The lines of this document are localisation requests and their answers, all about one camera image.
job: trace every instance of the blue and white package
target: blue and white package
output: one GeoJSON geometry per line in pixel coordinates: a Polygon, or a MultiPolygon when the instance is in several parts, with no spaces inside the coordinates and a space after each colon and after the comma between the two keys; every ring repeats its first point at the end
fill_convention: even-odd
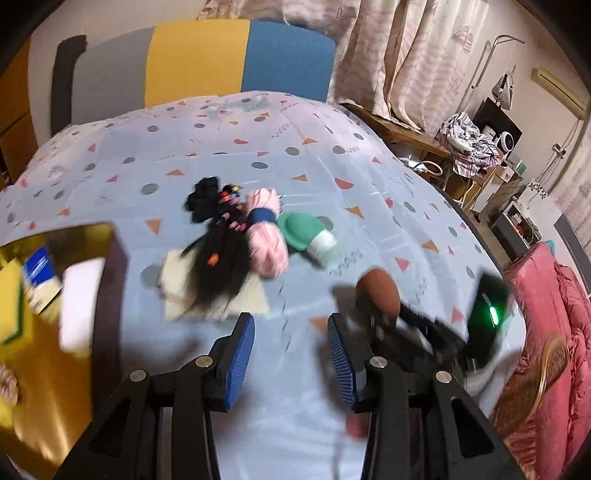
{"type": "Polygon", "coordinates": [[[45,247],[41,247],[22,266],[23,284],[29,306],[40,314],[59,294],[61,282],[45,247]]]}

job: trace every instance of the open gift box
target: open gift box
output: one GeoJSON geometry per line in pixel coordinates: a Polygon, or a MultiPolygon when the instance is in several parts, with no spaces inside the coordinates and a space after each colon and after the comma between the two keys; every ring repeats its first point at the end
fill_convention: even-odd
{"type": "Polygon", "coordinates": [[[49,250],[57,276],[96,257],[105,267],[96,299],[91,355],[64,353],[59,346],[60,296],[38,316],[24,315],[21,339],[0,345],[0,362],[18,380],[12,427],[0,429],[0,448],[38,480],[50,480],[70,449],[121,382],[119,324],[128,259],[107,223],[41,233],[0,248],[0,266],[23,263],[39,247],[49,250]]]}

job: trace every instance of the pink yarn skein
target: pink yarn skein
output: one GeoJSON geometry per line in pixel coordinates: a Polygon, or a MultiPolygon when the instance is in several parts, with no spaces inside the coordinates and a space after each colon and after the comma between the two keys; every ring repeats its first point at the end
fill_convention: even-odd
{"type": "MultiPolygon", "coordinates": [[[[254,190],[246,195],[246,213],[255,208],[266,208],[279,215],[279,196],[275,189],[254,190]]],[[[253,268],[263,277],[276,278],[289,266],[287,246],[279,227],[270,222],[251,225],[246,231],[251,247],[253,268]]]]}

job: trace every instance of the red comforter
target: red comforter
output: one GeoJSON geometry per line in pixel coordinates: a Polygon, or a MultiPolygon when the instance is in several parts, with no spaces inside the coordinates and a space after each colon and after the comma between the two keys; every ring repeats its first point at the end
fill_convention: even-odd
{"type": "Polygon", "coordinates": [[[540,357],[544,342],[562,333],[569,366],[549,389],[535,417],[511,435],[508,446],[534,478],[556,480],[579,451],[591,427],[591,304],[569,267],[539,244],[506,272],[516,288],[527,337],[516,374],[540,357]]]}

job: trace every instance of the curtain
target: curtain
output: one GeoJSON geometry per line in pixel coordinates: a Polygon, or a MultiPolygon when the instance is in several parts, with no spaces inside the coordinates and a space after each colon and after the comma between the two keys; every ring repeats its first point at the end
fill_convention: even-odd
{"type": "Polygon", "coordinates": [[[208,0],[199,18],[273,20],[337,44],[329,102],[434,134],[453,113],[488,0],[208,0]]]}
{"type": "Polygon", "coordinates": [[[550,196],[569,219],[591,257],[591,128],[588,125],[571,165],[550,196]]]}

